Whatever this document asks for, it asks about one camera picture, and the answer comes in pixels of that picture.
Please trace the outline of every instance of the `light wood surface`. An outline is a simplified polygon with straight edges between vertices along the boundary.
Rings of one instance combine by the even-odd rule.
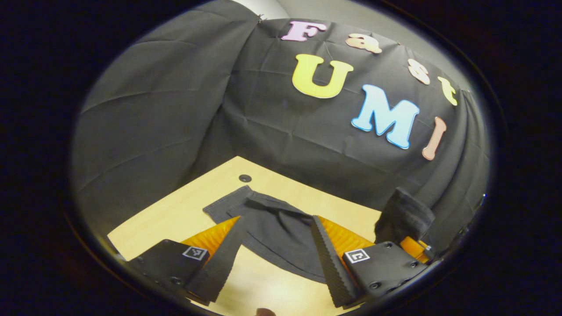
[[[249,183],[238,176],[248,174]],[[286,201],[298,209],[320,215],[374,241],[374,224],[380,212],[308,187],[235,157],[133,216],[108,234],[125,260],[131,260],[163,239],[181,242],[215,225],[203,208],[234,190],[252,190]],[[227,316],[253,316],[268,308],[277,316],[340,315],[328,286],[282,270],[240,247],[234,266],[217,302],[205,309]]]

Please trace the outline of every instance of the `foam letter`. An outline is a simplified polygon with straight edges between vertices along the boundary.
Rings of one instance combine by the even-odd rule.
[[[410,147],[408,138],[414,118],[420,112],[419,108],[410,101],[402,100],[390,110],[386,94],[381,88],[364,84],[363,90],[366,93],[363,107],[359,117],[351,120],[351,124],[369,132],[373,129],[371,116],[374,115],[377,135],[381,136],[394,125],[392,131],[387,134],[387,140],[402,149],[408,149]]]
[[[352,33],[350,38],[346,39],[346,44],[351,47],[366,49],[371,53],[380,53],[383,50],[379,48],[379,42],[367,35]]]
[[[322,57],[298,54],[298,63],[293,73],[293,85],[297,90],[309,96],[325,99],[333,98],[339,94],[343,88],[347,73],[353,71],[353,67],[345,62],[333,60],[330,65],[334,67],[332,78],[328,85],[319,86],[312,82],[312,76],[316,67],[324,62]]]
[[[452,105],[457,105],[456,100],[453,98],[453,94],[456,93],[455,88],[453,88],[451,86],[451,83],[449,82],[449,80],[442,78],[442,77],[437,77],[437,79],[439,79],[439,81],[441,81],[441,87],[443,88],[443,94],[445,95],[445,97],[447,98],[447,100],[449,100],[449,102]]]
[[[421,151],[421,154],[427,160],[433,160],[435,158],[435,151],[437,150],[437,146],[439,146],[439,142],[441,141],[441,137],[443,133],[447,130],[447,125],[445,122],[438,116],[435,117],[435,129],[433,130],[433,134],[431,135],[431,139],[427,146]]]
[[[422,64],[411,58],[408,59],[408,64],[410,65],[408,66],[408,70],[410,71],[410,74],[414,76],[414,78],[416,78],[417,80],[421,81],[424,84],[430,83],[428,77],[429,72]]]
[[[291,29],[287,35],[281,37],[282,40],[295,40],[297,42],[306,41],[306,37],[303,35],[306,33],[309,37],[313,37],[318,33],[318,30],[326,31],[328,28],[324,24],[310,23],[310,22],[300,22],[291,21]]]

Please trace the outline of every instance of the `folded cloth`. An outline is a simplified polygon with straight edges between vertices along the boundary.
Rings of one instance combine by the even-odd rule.
[[[245,247],[284,270],[326,283],[312,239],[311,215],[249,186],[222,197],[203,211],[215,223],[252,215],[242,242]]]

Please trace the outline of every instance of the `letter u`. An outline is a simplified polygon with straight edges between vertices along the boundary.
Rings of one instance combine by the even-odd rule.
[[[316,67],[324,62],[322,57],[299,54],[296,56],[298,63],[293,73],[293,85],[297,90],[309,96],[326,99],[337,96],[343,88],[347,73],[353,71],[353,66],[345,62],[333,60],[330,65],[334,67],[332,78],[328,85],[320,86],[312,82]]]

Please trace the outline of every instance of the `letter m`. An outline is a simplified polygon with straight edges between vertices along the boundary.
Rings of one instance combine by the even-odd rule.
[[[410,101],[402,100],[391,110],[386,94],[381,88],[364,84],[363,90],[366,93],[363,107],[359,117],[351,120],[351,124],[369,132],[373,129],[371,116],[374,116],[377,135],[381,136],[394,125],[392,131],[387,134],[387,140],[400,148],[408,149],[408,138],[414,118],[420,112],[419,108]]]

